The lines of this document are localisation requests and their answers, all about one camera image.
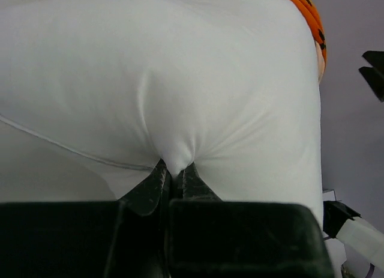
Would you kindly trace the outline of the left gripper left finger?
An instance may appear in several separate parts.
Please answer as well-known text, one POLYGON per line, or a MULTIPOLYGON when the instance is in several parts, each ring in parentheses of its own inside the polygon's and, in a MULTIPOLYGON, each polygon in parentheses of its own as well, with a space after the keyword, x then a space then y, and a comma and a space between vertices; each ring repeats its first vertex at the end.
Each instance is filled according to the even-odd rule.
POLYGON ((168 277, 163 161, 117 201, 1 204, 2 277, 168 277))

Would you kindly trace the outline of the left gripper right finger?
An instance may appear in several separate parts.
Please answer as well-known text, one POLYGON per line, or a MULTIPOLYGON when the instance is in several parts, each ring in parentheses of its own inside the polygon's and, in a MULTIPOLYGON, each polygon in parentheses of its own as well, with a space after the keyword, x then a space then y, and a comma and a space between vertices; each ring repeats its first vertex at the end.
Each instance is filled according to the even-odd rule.
POLYGON ((169 204, 172 277, 333 277, 313 213, 298 204, 224 202, 181 172, 169 204))

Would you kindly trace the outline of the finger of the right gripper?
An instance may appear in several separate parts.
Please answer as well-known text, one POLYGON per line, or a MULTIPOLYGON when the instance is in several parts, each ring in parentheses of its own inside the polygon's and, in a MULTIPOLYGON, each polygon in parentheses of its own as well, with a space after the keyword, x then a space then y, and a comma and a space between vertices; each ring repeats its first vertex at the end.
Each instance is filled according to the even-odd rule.
POLYGON ((359 72, 374 92, 375 96, 383 103, 383 63, 384 51, 369 50, 362 57, 370 64, 369 67, 359 68, 359 72))

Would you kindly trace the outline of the orange patterned pillowcase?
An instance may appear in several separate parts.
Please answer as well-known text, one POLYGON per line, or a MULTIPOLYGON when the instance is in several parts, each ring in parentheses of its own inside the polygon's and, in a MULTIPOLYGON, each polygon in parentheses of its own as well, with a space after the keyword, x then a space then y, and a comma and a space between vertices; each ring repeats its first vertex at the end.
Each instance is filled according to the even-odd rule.
POLYGON ((326 38, 312 0, 174 0, 183 22, 202 23, 188 43, 209 41, 220 66, 289 82, 318 83, 327 62, 326 38))

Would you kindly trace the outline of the white pillow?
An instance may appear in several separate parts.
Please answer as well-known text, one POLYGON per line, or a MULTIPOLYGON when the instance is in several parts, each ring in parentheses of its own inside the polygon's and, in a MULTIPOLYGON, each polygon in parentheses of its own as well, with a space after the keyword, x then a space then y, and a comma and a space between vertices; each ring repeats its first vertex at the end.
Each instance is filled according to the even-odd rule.
POLYGON ((120 198, 162 160, 321 222, 324 69, 291 0, 1 0, 1 201, 120 198))

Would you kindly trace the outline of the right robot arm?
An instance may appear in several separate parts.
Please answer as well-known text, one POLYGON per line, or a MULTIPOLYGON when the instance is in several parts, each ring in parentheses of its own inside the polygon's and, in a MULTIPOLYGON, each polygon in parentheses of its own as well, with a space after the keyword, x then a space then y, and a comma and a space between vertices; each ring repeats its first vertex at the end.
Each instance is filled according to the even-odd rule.
MULTIPOLYGON (((368 50, 362 57, 370 64, 359 68, 375 96, 383 101, 383 52, 368 50)), ((370 264, 383 269, 383 233, 355 210, 340 201, 325 201, 323 230, 330 237, 351 247, 370 264)))

